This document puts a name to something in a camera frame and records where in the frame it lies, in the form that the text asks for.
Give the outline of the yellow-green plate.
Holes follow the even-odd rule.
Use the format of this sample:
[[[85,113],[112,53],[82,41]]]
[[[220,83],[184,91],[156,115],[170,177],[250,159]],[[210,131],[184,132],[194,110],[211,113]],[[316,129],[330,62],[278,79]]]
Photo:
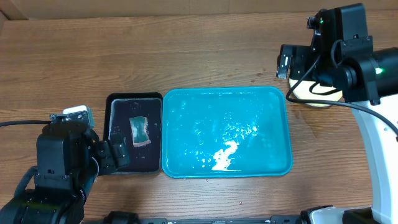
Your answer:
[[[301,100],[328,100],[328,101],[339,101],[343,94],[342,91],[332,93],[330,95],[320,95],[321,93],[326,93],[335,90],[333,87],[321,86],[316,84],[312,91],[310,87],[315,84],[313,81],[303,81],[300,85],[292,92],[292,94]]]

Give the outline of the orange green sponge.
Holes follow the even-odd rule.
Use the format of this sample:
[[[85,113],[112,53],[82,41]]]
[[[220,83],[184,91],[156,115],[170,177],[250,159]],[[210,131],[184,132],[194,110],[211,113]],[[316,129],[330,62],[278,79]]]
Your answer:
[[[132,144],[134,147],[146,146],[150,143],[147,130],[148,119],[144,116],[136,116],[129,119],[132,132]]]

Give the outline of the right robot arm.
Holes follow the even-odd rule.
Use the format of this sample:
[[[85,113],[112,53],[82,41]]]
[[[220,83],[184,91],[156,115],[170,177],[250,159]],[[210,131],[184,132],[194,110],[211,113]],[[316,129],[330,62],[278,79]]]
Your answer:
[[[282,45],[276,76],[341,92],[361,132],[373,189],[368,207],[303,210],[298,223],[397,222],[397,49],[374,50],[363,4],[322,9],[307,19],[309,46]]]

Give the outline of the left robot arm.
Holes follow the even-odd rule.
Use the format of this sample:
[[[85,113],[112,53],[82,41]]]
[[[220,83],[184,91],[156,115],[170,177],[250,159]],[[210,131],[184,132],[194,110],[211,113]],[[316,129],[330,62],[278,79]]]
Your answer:
[[[36,148],[37,164],[1,209],[1,223],[80,223],[95,179],[130,163],[121,134],[101,141],[78,121],[44,126]]]

